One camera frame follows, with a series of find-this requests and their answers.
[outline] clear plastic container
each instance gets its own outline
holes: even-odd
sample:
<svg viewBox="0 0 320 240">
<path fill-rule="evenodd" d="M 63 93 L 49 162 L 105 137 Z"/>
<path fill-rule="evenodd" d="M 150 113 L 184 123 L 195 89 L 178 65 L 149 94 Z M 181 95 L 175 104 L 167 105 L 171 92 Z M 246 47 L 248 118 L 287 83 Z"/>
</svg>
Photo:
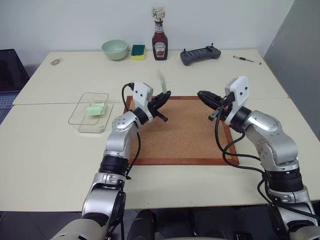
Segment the clear plastic container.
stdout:
<svg viewBox="0 0 320 240">
<path fill-rule="evenodd" d="M 105 131 L 113 105 L 107 93 L 85 92 L 77 103 L 68 123 L 78 125 L 80 133 L 101 134 Z"/>
</svg>

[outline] ketchup label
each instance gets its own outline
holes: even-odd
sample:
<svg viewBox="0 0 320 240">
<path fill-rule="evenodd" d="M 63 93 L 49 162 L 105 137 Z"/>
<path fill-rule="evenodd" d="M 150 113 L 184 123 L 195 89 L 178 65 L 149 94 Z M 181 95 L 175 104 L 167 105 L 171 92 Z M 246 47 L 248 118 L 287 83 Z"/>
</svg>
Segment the ketchup label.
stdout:
<svg viewBox="0 0 320 240">
<path fill-rule="evenodd" d="M 165 57 L 165 51 L 166 51 L 166 45 L 164 42 L 156 42 L 154 44 L 155 49 L 155 55 L 158 58 L 164 58 Z"/>
<path fill-rule="evenodd" d="M 164 32 L 164 26 L 162 24 L 156 24 L 155 25 L 155 32 L 156 33 L 163 33 Z"/>
</svg>

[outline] green bowl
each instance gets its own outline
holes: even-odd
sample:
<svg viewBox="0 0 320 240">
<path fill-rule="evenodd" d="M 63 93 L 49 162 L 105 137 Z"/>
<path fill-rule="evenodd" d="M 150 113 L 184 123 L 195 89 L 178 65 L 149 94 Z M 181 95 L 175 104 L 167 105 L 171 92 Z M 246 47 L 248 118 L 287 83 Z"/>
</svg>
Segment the green bowl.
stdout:
<svg viewBox="0 0 320 240">
<path fill-rule="evenodd" d="M 128 53 L 128 44 L 122 40 L 111 40 L 105 42 L 101 49 L 111 60 L 123 59 Z"/>
</svg>

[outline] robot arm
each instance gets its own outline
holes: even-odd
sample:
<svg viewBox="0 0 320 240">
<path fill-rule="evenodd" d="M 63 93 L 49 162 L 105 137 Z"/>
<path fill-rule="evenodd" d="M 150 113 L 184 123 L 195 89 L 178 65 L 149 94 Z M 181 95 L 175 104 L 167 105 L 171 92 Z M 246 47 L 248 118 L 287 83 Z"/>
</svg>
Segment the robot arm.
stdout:
<svg viewBox="0 0 320 240">
<path fill-rule="evenodd" d="M 219 115 L 235 131 L 245 132 L 254 144 L 264 168 L 263 179 L 268 183 L 266 194 L 272 201 L 269 213 L 275 232 L 291 240 L 319 238 L 320 228 L 312 217 L 315 212 L 300 174 L 296 143 L 283 132 L 276 118 L 244 107 L 249 97 L 246 76 L 233 79 L 225 93 L 224 98 L 209 91 L 199 91 L 198 96 L 215 110 L 210 120 Z"/>
<path fill-rule="evenodd" d="M 128 86 L 133 90 L 135 109 L 112 122 L 112 132 L 106 142 L 99 171 L 85 198 L 82 216 L 67 224 L 53 240 L 104 240 L 123 219 L 126 203 L 123 188 L 128 174 L 132 139 L 143 124 L 152 122 L 155 117 L 165 122 L 168 120 L 158 109 L 171 95 L 168 91 L 152 98 L 153 89 L 147 84 L 136 82 Z"/>
</svg>

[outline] screwdriver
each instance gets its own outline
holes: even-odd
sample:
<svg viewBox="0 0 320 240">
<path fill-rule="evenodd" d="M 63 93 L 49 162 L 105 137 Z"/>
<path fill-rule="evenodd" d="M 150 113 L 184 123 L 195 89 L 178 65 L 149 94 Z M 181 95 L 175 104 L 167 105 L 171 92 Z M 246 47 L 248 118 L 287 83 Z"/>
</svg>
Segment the screwdriver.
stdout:
<svg viewBox="0 0 320 240">
<path fill-rule="evenodd" d="M 252 60 L 246 59 L 245 57 L 242 57 L 242 56 L 233 55 L 233 57 L 236 58 L 236 59 L 240 59 L 240 60 L 243 60 L 243 61 L 249 61 L 249 62 L 252 62 L 254 64 L 261 65 L 261 62 L 259 62 L 259 61 L 252 61 Z"/>
</svg>

